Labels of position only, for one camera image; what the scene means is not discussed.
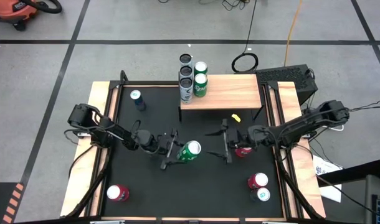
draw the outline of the yellow object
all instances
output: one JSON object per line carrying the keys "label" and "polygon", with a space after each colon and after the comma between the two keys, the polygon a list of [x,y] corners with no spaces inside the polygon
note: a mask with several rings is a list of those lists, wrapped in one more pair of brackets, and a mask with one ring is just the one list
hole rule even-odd
{"label": "yellow object", "polygon": [[290,28],[290,32],[288,33],[288,37],[287,37],[287,46],[285,47],[285,58],[284,58],[284,66],[286,65],[287,63],[287,53],[288,53],[288,45],[290,43],[290,38],[291,38],[291,34],[292,34],[292,29],[294,28],[294,25],[295,25],[295,21],[298,17],[298,13],[300,12],[300,9],[301,9],[301,4],[302,4],[302,0],[300,0],[300,4],[298,5],[298,9],[295,13],[295,16],[294,16],[294,19],[292,20],[292,25],[291,25],[291,28]]}
{"label": "yellow object", "polygon": [[234,118],[238,123],[241,121],[240,117],[237,114],[232,114],[232,118]]}

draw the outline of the white paper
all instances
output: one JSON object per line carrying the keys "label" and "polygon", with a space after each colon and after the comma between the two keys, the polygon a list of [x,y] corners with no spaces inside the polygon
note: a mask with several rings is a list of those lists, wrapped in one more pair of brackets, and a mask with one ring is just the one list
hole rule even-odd
{"label": "white paper", "polygon": [[[315,172],[317,175],[333,172],[342,169],[342,167],[338,167],[324,159],[313,155],[313,165],[315,166]],[[337,188],[341,190],[342,184],[335,185]],[[334,187],[320,187],[321,196],[333,200],[335,202],[341,203],[341,192]]]}

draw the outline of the wooden table frame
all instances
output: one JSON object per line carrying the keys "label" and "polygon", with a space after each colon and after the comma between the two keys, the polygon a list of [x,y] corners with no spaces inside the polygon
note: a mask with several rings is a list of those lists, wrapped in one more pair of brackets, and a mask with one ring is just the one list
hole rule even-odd
{"label": "wooden table frame", "polygon": [[[117,105],[119,104],[119,96],[121,95],[121,88],[117,88],[120,82],[93,82],[92,90],[90,92],[88,104],[97,107],[100,111],[108,113],[111,119],[114,119],[117,111]],[[127,87],[172,87],[174,82],[130,82],[125,85]],[[284,122],[290,121],[301,115],[300,107],[298,104],[297,93],[295,91],[295,85],[293,82],[278,82],[277,90],[270,89],[270,99],[280,99],[280,103],[276,100],[271,100],[272,109],[275,124],[280,124],[279,108],[282,109],[282,116]],[[309,148],[308,141],[301,139],[298,143],[301,146]],[[75,158],[83,153],[90,145],[90,138],[79,139],[77,152]],[[96,174],[102,169],[104,160],[107,154],[107,149],[92,149],[80,160],[72,169],[71,176],[68,182],[67,191],[62,206],[61,216],[70,213],[78,202],[82,199],[83,195],[89,189],[91,181],[95,178]],[[320,190],[318,187],[317,178],[315,176],[315,170],[313,168],[313,161],[309,152],[305,149],[296,147],[291,151],[293,168],[298,183],[298,188],[312,205],[312,207],[323,217],[325,217],[325,211],[323,202],[321,200]],[[97,160],[100,160],[99,166],[95,167]],[[287,161],[284,162],[285,168],[288,170]],[[102,185],[99,184],[91,200],[91,206],[84,209],[81,213],[81,217],[86,215],[95,216],[100,212],[100,201],[103,196]],[[290,206],[289,217],[298,217],[297,205],[295,198],[287,186],[287,198]],[[282,203],[284,217],[287,216],[284,210],[284,203]],[[246,222],[260,222],[260,221],[285,221],[286,218],[245,218]],[[144,220],[155,221],[156,217],[102,217],[103,220]],[[197,217],[164,217],[162,221],[186,221],[186,220],[199,220],[199,221],[216,221],[216,222],[239,222],[240,218],[197,218]]]}

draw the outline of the blue can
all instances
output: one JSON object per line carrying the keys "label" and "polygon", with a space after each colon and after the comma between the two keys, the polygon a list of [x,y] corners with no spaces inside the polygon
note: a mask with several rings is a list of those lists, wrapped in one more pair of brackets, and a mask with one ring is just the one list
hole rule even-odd
{"label": "blue can", "polygon": [[130,98],[135,102],[136,108],[140,111],[144,111],[146,109],[146,103],[141,97],[141,93],[139,90],[133,90],[130,93]]}

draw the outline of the soda can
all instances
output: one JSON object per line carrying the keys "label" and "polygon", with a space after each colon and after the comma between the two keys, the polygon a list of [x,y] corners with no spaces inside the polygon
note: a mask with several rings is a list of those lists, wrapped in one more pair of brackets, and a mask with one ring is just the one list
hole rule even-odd
{"label": "soda can", "polygon": [[197,62],[194,66],[194,75],[197,75],[197,74],[205,74],[207,75],[207,72],[208,72],[208,67],[207,67],[207,63],[205,62]]}
{"label": "soda can", "polygon": [[140,111],[143,111],[146,109],[146,103],[143,100],[143,97],[141,96],[141,93],[139,90],[133,90],[130,93],[130,98],[135,102],[136,108]]}
{"label": "soda can", "polygon": [[179,57],[180,65],[183,66],[190,66],[192,67],[192,56],[189,54],[182,54]]}
{"label": "soda can", "polygon": [[251,189],[258,189],[267,185],[268,178],[264,173],[256,173],[248,178],[248,186]]}
{"label": "soda can", "polygon": [[201,152],[201,145],[197,141],[187,142],[178,152],[176,158],[181,161],[191,161]]}
{"label": "soda can", "polygon": [[179,80],[182,78],[190,78],[191,81],[194,80],[194,76],[192,75],[192,68],[190,66],[183,66],[179,71]]}
{"label": "soda can", "polygon": [[198,74],[194,78],[194,95],[203,97],[207,94],[208,79],[205,74]]}
{"label": "soda can", "polygon": [[182,78],[179,82],[180,99],[183,103],[191,103],[192,99],[192,80],[190,78]]}
{"label": "soda can", "polygon": [[234,152],[239,157],[245,157],[248,153],[252,152],[252,148],[251,147],[237,148],[237,149],[235,149]]}
{"label": "soda can", "polygon": [[129,198],[129,189],[120,184],[111,185],[107,189],[107,197],[116,202],[124,202]]}
{"label": "soda can", "polygon": [[250,193],[251,200],[254,202],[266,202],[270,199],[270,192],[265,187],[254,189]]}

